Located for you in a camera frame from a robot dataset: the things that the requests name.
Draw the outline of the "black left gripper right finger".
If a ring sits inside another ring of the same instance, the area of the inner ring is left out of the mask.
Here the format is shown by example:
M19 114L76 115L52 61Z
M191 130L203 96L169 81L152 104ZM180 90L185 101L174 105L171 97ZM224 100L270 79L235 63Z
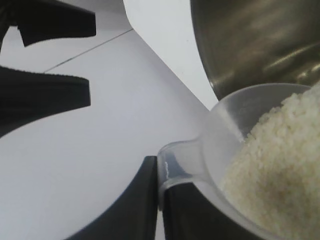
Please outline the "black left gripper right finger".
M237 225L214 207L192 183L164 193L162 210L167 240L238 240Z

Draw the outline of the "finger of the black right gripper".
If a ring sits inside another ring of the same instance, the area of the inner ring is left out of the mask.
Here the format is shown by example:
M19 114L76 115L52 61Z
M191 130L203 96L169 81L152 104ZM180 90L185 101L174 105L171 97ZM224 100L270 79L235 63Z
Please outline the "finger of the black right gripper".
M96 35L94 12L58 0L2 0L0 41L17 27L25 47L46 40Z
M0 135L33 121L90 106L82 77L0 68Z

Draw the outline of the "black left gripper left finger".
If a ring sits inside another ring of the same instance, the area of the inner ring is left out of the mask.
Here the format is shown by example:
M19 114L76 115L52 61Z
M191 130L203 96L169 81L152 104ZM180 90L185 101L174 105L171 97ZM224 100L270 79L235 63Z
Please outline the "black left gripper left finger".
M158 214L157 157L144 158L119 198L71 240L153 240Z

